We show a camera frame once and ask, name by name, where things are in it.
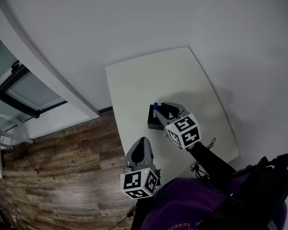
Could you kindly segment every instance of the person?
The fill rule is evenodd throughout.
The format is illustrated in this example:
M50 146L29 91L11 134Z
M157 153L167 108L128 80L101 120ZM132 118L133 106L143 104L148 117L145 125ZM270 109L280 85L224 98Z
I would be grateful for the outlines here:
M196 156L192 155L205 169L205 175L176 178L161 187L153 197L139 199L131 230L204 229L202 220L217 210L229 195L235 194L249 175L230 179L236 171L201 142L197 142L192 151L196 151ZM284 203L266 229L283 230L286 215Z

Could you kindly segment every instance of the black box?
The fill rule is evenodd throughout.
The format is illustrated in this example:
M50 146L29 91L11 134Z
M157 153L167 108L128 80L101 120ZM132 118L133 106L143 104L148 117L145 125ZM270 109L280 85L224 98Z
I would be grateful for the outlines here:
M162 112L166 117L169 117L169 111L167 111L163 106L158 106L157 110ZM147 120L148 128L149 129L158 129L163 130L164 127L160 123L159 119L156 117L154 118L154 105L149 106L149 113L148 113L148 120Z

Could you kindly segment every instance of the purple shirt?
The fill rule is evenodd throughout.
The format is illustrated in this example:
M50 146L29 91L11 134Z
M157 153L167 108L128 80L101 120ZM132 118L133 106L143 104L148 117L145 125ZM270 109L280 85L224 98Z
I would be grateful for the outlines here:
M235 193L246 176L233 180L229 192ZM224 197L206 181L176 178L155 195L154 206L145 218L141 230L196 230L200 220L211 215ZM287 211L282 208L278 229L284 227Z

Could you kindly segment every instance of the white wall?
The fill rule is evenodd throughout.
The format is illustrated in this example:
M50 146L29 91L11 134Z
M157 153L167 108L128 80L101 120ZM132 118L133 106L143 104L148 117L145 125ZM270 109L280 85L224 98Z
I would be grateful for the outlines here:
M96 109L104 67L189 44L199 0L5 0L44 57Z
M18 60L60 97L89 116L98 115L96 109L55 71L32 44L4 0L0 0L0 40Z
M237 140L233 166L288 153L288 0L201 0L190 45Z

